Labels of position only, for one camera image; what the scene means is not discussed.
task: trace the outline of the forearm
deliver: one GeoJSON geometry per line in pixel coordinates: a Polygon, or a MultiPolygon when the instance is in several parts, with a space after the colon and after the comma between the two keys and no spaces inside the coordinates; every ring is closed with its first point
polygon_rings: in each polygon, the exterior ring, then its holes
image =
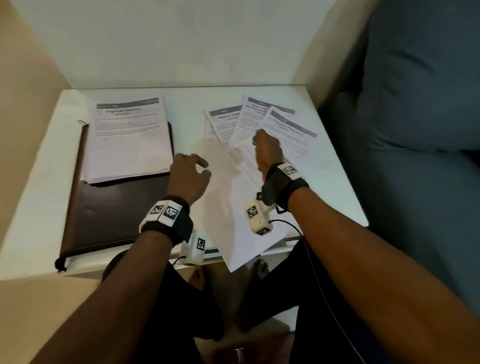
{"type": "Polygon", "coordinates": [[[478,360],[478,318],[427,270],[308,188],[288,207],[345,299],[397,358],[478,360]]]}
{"type": "Polygon", "coordinates": [[[171,249],[166,235],[144,232],[32,363],[128,362],[155,303],[171,249]]]}

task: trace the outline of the blue sofa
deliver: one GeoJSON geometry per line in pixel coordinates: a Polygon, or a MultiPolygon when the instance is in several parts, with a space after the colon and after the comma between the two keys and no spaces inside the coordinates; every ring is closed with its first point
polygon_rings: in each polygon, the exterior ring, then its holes
{"type": "Polygon", "coordinates": [[[480,1],[383,0],[366,33],[322,120],[371,230],[480,315],[480,1]]]}

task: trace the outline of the white wall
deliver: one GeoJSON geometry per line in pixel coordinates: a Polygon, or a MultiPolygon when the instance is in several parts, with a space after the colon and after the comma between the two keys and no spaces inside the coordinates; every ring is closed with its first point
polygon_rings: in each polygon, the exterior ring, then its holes
{"type": "Polygon", "coordinates": [[[323,56],[332,45],[310,47],[335,39],[319,31],[336,0],[12,2],[72,87],[105,88],[305,84],[319,61],[341,66],[375,0],[337,1],[333,17],[350,14],[335,62],[323,56]]]}

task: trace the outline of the foot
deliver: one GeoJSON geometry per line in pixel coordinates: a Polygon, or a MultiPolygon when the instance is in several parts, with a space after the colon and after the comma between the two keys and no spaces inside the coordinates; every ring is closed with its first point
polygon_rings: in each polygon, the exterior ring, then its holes
{"type": "Polygon", "coordinates": [[[198,267],[188,279],[188,282],[200,291],[205,291],[208,279],[202,266],[198,267]]]}
{"type": "Polygon", "coordinates": [[[258,300],[258,297],[255,297],[254,287],[259,281],[265,278],[268,273],[270,272],[268,270],[268,264],[265,261],[258,259],[253,264],[249,285],[235,316],[235,323],[241,332],[248,332],[255,325],[250,320],[250,311],[255,307],[258,300]]]}

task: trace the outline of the leather folder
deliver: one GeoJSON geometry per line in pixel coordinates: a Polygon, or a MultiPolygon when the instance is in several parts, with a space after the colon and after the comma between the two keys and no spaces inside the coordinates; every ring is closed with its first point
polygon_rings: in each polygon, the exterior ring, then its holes
{"type": "MultiPolygon", "coordinates": [[[[169,173],[97,184],[80,180],[87,131],[88,125],[85,125],[80,137],[60,256],[55,261],[58,271],[66,271],[68,257],[134,242],[145,214],[167,194],[169,173]]],[[[170,123],[168,131],[173,153],[170,123]]]]}

